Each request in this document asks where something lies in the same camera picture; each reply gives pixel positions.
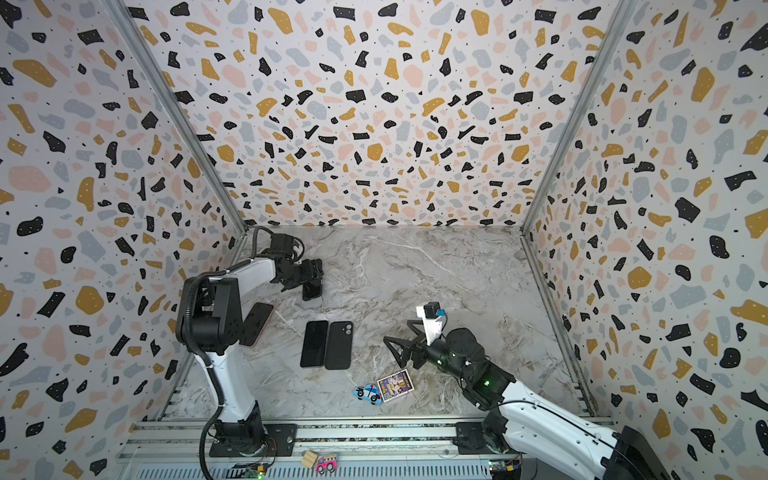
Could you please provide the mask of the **black phone case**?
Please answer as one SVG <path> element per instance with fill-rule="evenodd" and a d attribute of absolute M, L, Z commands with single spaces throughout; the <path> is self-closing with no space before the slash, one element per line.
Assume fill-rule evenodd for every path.
<path fill-rule="evenodd" d="M 354 325 L 350 321 L 333 322 L 329 326 L 324 367 L 347 370 L 351 365 Z"/>

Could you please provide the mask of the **large black phone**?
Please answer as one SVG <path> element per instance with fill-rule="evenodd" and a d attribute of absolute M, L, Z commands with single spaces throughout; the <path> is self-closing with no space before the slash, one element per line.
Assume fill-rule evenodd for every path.
<path fill-rule="evenodd" d="M 322 367 L 325 363 L 329 322 L 309 321 L 306 324 L 301 351 L 300 367 Z"/>

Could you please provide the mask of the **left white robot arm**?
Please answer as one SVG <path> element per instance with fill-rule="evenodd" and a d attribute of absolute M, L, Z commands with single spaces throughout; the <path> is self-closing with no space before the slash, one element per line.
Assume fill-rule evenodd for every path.
<path fill-rule="evenodd" d="M 256 231 L 268 234 L 266 248 L 253 243 L 250 257 L 235 266 L 187 279 L 181 295 L 175 335 L 203 368 L 215 401 L 201 434 L 202 441 L 213 439 L 213 456 L 277 450 L 238 356 L 241 347 L 256 343 L 274 307 L 255 303 L 244 309 L 242 297 L 263 284 L 279 284 L 283 291 L 300 288 L 303 300 L 322 294 L 322 261 L 304 257 L 302 240 L 265 227 Z"/>

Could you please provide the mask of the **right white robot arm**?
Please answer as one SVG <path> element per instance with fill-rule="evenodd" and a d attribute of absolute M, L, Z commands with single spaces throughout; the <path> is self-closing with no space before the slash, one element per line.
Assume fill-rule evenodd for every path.
<path fill-rule="evenodd" d="M 535 457 L 573 479 L 669 479 L 648 440 L 637 430 L 596 424 L 546 400 L 494 364 L 467 328 L 434 341 L 414 320 L 415 337 L 383 338 L 399 366 L 435 366 L 457 380 L 462 395 L 486 413 L 483 447 Z"/>

